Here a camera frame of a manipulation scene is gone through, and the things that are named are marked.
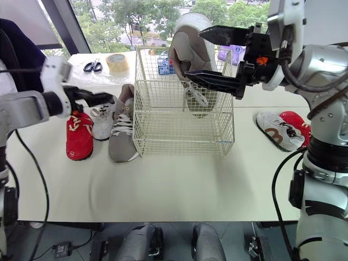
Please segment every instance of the white wire basket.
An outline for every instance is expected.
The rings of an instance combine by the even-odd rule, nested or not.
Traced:
[[[225,156],[234,144],[233,97],[180,81],[171,67],[161,68],[168,48],[139,47],[136,51],[133,141],[140,153],[217,154]],[[225,76],[232,74],[228,53],[215,60]],[[208,102],[198,102],[187,87]]]

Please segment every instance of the gray sneaker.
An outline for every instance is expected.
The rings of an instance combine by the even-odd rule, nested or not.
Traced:
[[[211,27],[209,19],[198,13],[181,16],[175,24],[175,35],[169,48],[169,58],[185,89],[187,106],[192,112],[210,112],[214,109],[217,92],[197,86],[185,76],[187,71],[217,71],[214,45],[198,36],[198,32]],[[204,117],[206,114],[194,114]]]
[[[112,161],[121,163],[135,159],[139,154],[133,143],[133,107],[134,86],[126,84],[122,87],[117,102],[115,121],[109,140],[109,156]]]

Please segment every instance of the red sneaker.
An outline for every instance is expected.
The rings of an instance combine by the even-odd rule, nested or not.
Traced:
[[[293,112],[293,111],[284,111],[283,113],[280,113],[279,115],[286,123],[294,126],[296,129],[301,131],[301,135],[304,136],[304,143],[302,144],[301,148],[307,147],[310,141],[310,125],[307,125],[303,118]]]
[[[71,116],[66,122],[66,155],[72,160],[86,159],[92,155],[93,121],[86,113]]]

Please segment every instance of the window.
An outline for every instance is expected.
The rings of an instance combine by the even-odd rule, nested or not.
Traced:
[[[49,56],[65,56],[67,58],[70,57],[70,53],[68,52],[68,50],[66,49],[60,35],[57,32],[57,29],[55,28],[55,26],[53,25],[51,18],[49,17],[44,5],[42,4],[41,0],[38,0],[38,3],[40,5],[40,8],[42,9],[43,13],[45,14],[46,18],[49,21],[49,24],[51,25],[51,28],[53,30],[53,33],[55,35],[55,37],[57,37],[60,45],[62,45],[62,48],[58,48],[58,49],[45,49],[45,50],[41,50],[45,56],[49,57]]]
[[[70,0],[92,52],[125,52],[137,45],[168,46],[175,21],[190,11],[205,14],[213,25],[263,24],[267,0]]]

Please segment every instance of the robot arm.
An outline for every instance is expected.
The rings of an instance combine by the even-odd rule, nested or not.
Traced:
[[[245,86],[278,85],[301,95],[311,109],[312,138],[302,170],[294,172],[289,201],[301,210],[293,260],[344,261],[348,257],[348,51],[308,45],[302,50],[304,2],[272,1],[269,35],[215,26],[200,36],[217,45],[246,46],[235,78],[190,71],[193,82],[242,99]]]
[[[67,81],[71,65],[63,57],[50,57],[41,70],[41,82],[45,92],[25,91],[3,95],[0,98],[0,259],[6,260],[7,252],[4,227],[18,218],[15,188],[6,186],[9,170],[6,166],[8,135],[19,128],[48,121],[50,116],[68,117],[83,111],[77,100],[85,100],[92,107],[107,103],[111,94],[81,90],[74,86],[62,86]]]

